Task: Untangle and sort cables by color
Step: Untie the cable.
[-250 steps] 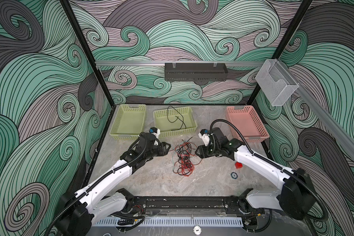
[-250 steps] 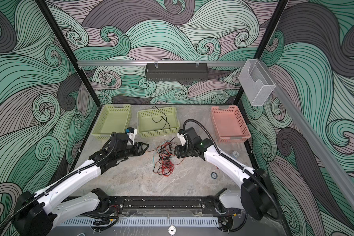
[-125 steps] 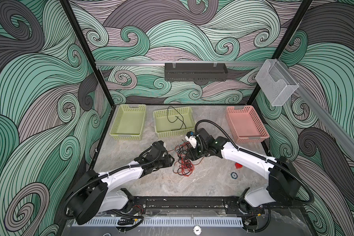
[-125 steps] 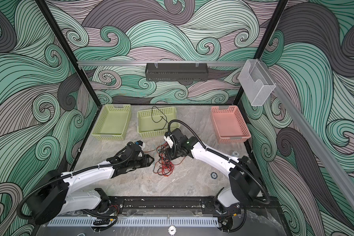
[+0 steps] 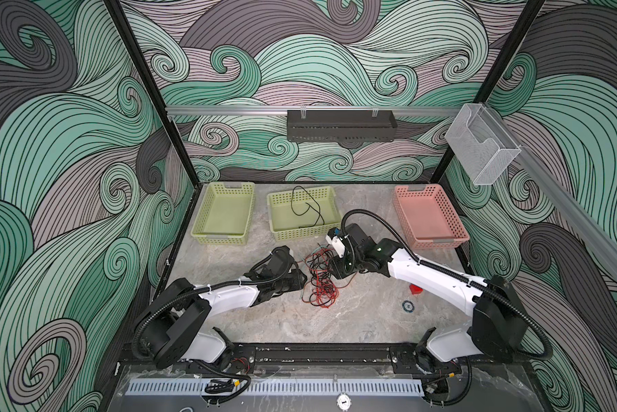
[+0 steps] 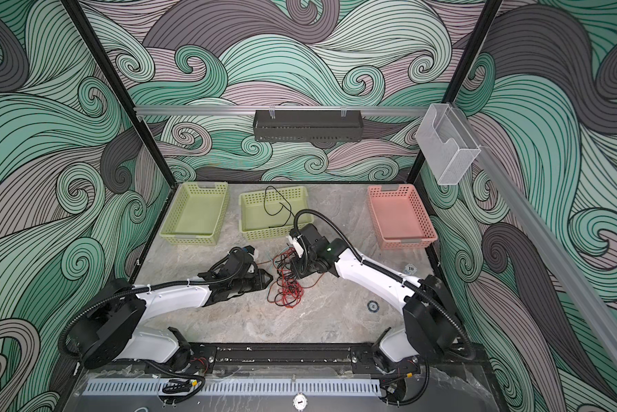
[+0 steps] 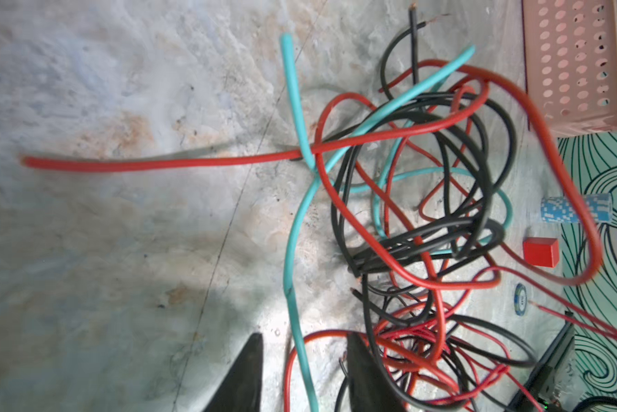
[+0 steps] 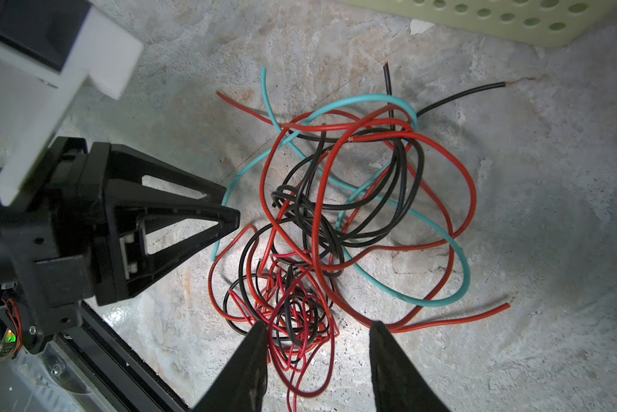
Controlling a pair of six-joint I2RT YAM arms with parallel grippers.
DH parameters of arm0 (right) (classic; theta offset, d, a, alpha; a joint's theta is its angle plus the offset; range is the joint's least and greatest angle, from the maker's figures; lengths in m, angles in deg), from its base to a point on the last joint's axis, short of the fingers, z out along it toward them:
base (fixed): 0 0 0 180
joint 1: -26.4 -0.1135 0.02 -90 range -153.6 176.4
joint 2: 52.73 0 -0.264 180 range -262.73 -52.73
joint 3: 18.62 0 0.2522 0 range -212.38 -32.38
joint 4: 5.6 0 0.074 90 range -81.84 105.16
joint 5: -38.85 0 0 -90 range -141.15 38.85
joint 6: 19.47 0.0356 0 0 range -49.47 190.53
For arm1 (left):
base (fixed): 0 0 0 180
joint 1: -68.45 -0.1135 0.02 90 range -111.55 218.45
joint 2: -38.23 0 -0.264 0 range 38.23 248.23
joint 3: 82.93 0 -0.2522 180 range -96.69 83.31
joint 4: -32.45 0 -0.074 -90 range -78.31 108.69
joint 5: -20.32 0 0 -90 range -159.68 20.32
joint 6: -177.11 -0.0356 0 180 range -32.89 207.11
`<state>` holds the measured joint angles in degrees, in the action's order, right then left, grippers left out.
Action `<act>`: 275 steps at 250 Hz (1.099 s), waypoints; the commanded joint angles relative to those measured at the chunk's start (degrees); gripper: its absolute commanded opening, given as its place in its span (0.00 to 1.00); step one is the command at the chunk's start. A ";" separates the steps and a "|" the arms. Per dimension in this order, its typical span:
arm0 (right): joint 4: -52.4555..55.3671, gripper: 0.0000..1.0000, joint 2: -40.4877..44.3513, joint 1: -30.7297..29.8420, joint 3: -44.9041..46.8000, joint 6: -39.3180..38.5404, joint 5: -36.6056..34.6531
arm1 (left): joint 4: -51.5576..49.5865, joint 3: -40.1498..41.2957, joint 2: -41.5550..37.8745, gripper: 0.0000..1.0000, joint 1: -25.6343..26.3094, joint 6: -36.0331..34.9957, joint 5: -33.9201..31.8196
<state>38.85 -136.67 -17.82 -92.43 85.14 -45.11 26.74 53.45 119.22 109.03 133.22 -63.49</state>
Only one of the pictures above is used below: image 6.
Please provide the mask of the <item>pink plastic basket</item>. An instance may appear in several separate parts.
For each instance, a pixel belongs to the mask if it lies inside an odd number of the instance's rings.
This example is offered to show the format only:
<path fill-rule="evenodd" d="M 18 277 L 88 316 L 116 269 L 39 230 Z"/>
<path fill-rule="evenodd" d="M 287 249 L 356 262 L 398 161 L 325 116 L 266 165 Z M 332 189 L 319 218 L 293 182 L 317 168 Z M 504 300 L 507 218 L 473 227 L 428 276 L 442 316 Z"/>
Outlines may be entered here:
<path fill-rule="evenodd" d="M 368 207 L 382 250 L 425 249 L 438 240 L 414 185 L 370 185 Z"/>

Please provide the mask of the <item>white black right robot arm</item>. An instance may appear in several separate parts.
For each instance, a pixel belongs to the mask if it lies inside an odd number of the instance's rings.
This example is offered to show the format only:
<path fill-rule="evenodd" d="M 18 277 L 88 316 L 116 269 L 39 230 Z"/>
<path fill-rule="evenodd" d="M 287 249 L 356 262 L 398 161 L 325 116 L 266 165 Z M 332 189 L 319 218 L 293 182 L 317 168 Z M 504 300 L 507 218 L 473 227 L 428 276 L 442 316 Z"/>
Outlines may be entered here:
<path fill-rule="evenodd" d="M 313 209 L 295 214 L 289 240 L 301 277 L 328 272 L 366 288 L 402 315 L 403 326 L 388 329 L 375 344 L 380 369 L 413 357 L 427 362 L 476 358 L 454 298 L 437 277 L 407 275 L 365 256 L 337 225 Z"/>

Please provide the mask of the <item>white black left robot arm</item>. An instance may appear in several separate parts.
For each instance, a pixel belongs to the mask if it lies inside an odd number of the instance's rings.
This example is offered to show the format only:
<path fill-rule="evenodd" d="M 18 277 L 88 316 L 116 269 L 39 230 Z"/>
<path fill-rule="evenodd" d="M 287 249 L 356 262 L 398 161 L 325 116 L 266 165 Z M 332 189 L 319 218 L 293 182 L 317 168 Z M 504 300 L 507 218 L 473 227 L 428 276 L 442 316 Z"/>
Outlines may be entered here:
<path fill-rule="evenodd" d="M 110 281 L 63 326 L 57 350 L 85 369 L 132 360 L 179 373 L 195 355 L 192 345 L 175 327 L 158 330 L 145 323 L 267 289 L 273 277 L 258 266 L 255 254 L 253 247 L 233 247 L 207 271 L 185 280 L 147 285 Z"/>

